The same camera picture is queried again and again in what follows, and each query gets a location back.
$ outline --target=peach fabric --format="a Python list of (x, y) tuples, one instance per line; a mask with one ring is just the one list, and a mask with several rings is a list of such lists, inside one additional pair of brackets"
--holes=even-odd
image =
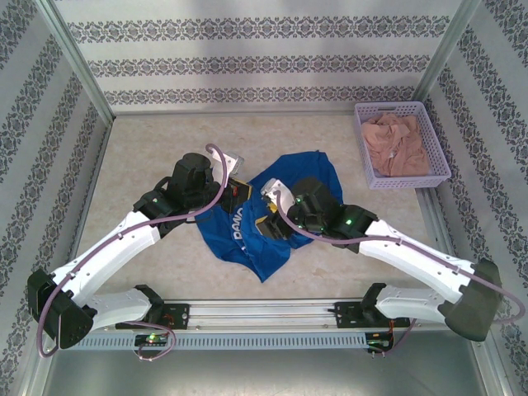
[(389, 177), (425, 176), (429, 173), (416, 116), (384, 114), (361, 126), (372, 167)]

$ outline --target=patterned wallpaper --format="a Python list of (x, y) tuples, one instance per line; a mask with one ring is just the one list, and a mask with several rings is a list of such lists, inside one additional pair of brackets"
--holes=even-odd
[[(436, 192), (457, 253), (497, 263), (528, 305), (527, 22), (526, 0), (483, 1), (427, 108), (453, 174)], [(528, 394), (528, 318), (492, 335), (514, 394)]]
[(409, 100), (460, 0), (56, 0), (117, 113)]
[(7, 395), (33, 347), (27, 277), (72, 252), (106, 127), (31, 0), (0, 0), (0, 26), (0, 395)]

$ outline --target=lavender plastic basket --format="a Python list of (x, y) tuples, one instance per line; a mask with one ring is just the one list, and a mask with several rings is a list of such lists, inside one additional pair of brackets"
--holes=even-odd
[[(424, 105), (419, 101), (387, 101), (373, 103), (358, 103), (355, 106), (355, 132), (360, 146), (361, 158), (367, 184), (371, 190), (387, 188), (426, 188), (436, 187), (451, 177), (451, 170), (442, 152), (435, 130), (427, 115)], [(426, 176), (419, 177), (386, 177), (378, 173), (370, 161), (369, 150), (361, 136), (361, 124), (374, 116), (384, 113), (394, 113), (396, 116), (416, 116), (422, 134), (423, 146), (427, 151), (430, 171)]]

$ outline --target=blue t-shirt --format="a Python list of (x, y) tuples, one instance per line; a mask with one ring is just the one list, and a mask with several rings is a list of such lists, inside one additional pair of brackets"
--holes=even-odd
[(327, 154), (319, 151), (286, 154), (277, 159), (268, 169), (249, 182), (253, 187), (250, 199), (228, 214), (219, 206), (196, 219), (207, 219), (198, 223), (205, 242), (217, 258), (227, 262), (243, 264), (263, 282), (281, 268), (290, 258), (290, 249), (301, 248), (312, 239), (294, 233), (288, 240), (273, 240), (262, 236), (255, 221), (270, 215), (260, 190), (272, 178), (279, 179), (288, 188), (305, 177), (316, 177), (324, 183), (342, 203), (342, 189), (336, 170)]

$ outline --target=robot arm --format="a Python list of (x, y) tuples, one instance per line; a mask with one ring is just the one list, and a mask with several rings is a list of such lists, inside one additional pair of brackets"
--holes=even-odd
[[(228, 173), (237, 172), (243, 158), (231, 153), (224, 156)], [(156, 323), (159, 320), (159, 306), (163, 305), (163, 300), (146, 285), (136, 286), (125, 293), (94, 293), (130, 259), (186, 221), (169, 221), (124, 233), (126, 229), (149, 220), (185, 215), (212, 201), (220, 189), (215, 180), (222, 180), (220, 157), (216, 153), (213, 159), (215, 165), (211, 169), (208, 158), (196, 153), (186, 154), (177, 162), (171, 177), (164, 177), (152, 191), (144, 194), (119, 225), (88, 251), (51, 274), (43, 270), (31, 274), (27, 281), (28, 304), (32, 316), (38, 321), (51, 292), (66, 276), (73, 274), (73, 268), (105, 241), (119, 236), (119, 240), (96, 253), (64, 285), (53, 301), (44, 330), (61, 349), (75, 345), (96, 328), (127, 321)], [(247, 200), (250, 193), (250, 186), (227, 178), (218, 203), (231, 212)]]
[[(271, 179), (261, 191), (271, 211), (277, 207), (277, 191), (280, 192), (280, 207), (300, 229), (334, 240), (391, 237), (399, 241), (364, 240), (349, 245), (334, 245), (387, 262), (430, 287), (400, 289), (373, 284), (362, 303), (366, 318), (374, 321), (376, 316), (384, 315), (386, 318), (423, 319), (445, 323), (454, 332), (472, 341), (485, 339), (500, 304), (500, 294), (462, 276), (458, 271), (464, 270), (501, 286), (495, 264), (487, 260), (475, 264), (419, 243), (368, 210), (356, 205), (340, 205), (328, 188), (313, 177), (299, 181), (292, 191), (280, 181)], [(278, 210), (259, 219), (256, 226), (263, 235), (275, 239), (288, 238), (294, 232)], [(421, 248), (428, 256), (409, 245)], [(458, 270), (446, 268), (433, 257), (449, 262)]]

